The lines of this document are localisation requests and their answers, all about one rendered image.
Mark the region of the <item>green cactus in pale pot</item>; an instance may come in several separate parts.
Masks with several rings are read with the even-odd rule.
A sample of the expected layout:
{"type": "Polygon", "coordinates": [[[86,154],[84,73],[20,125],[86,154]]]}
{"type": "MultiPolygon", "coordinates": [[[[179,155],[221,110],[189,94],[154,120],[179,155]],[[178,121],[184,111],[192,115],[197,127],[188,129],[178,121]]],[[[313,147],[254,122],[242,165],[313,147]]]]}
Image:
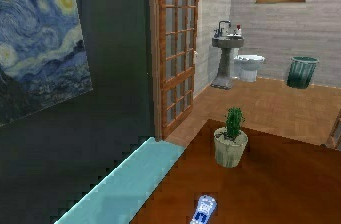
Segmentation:
{"type": "Polygon", "coordinates": [[[214,131],[215,160],[224,168],[237,167],[248,145],[248,136],[241,129],[245,121],[242,110],[232,107],[226,114],[224,127],[214,131]]]}

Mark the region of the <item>brown wooden table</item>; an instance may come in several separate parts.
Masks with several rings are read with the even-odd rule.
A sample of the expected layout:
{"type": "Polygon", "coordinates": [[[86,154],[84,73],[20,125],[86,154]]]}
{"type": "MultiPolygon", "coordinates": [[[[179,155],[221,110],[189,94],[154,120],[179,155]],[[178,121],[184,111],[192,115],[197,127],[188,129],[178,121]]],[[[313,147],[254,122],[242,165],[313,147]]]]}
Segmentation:
{"type": "Polygon", "coordinates": [[[208,224],[341,224],[341,152],[245,129],[240,164],[214,158],[209,120],[129,224],[189,224],[202,195],[216,199],[208,224]]]}

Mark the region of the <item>dark green ribbed bin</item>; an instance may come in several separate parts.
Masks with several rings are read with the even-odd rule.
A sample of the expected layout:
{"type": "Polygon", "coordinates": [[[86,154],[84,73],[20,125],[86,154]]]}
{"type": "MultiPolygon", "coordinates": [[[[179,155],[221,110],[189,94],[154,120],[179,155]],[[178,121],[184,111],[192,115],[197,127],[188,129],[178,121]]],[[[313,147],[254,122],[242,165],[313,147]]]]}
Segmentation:
{"type": "Polygon", "coordinates": [[[287,77],[287,85],[292,88],[306,89],[312,79],[319,60],[308,56],[294,56],[287,77]]]}

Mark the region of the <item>blue swirly night-sky painting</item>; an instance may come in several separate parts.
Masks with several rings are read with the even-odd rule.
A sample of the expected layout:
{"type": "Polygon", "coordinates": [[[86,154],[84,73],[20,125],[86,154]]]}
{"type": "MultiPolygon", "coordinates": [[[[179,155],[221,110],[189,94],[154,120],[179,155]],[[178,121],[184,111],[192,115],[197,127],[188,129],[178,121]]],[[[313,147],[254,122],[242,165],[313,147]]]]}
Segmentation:
{"type": "Polygon", "coordinates": [[[0,0],[0,127],[91,90],[78,0],[0,0]]]}

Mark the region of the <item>grey pedestal sink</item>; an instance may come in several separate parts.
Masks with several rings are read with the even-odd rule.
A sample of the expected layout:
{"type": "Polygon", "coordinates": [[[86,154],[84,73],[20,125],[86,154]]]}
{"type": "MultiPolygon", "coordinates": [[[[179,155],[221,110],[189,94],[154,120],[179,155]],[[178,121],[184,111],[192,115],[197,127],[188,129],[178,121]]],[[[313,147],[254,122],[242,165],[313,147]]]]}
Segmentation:
{"type": "Polygon", "coordinates": [[[223,32],[222,23],[231,27],[229,20],[221,20],[218,23],[218,28],[214,30],[214,36],[212,37],[212,46],[221,50],[221,57],[219,61],[219,67],[217,76],[212,81],[211,86],[219,89],[231,89],[233,81],[230,77],[230,53],[233,48],[241,48],[244,45],[244,38],[241,34],[223,32]]]}

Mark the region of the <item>brown framed wall picture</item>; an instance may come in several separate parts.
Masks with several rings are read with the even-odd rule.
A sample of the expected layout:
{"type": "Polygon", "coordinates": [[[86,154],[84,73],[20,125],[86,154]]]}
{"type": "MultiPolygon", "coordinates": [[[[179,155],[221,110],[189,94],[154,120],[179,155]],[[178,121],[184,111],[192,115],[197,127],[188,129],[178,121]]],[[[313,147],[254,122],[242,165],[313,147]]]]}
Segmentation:
{"type": "Polygon", "coordinates": [[[257,4],[305,3],[306,0],[255,0],[257,4]]]}

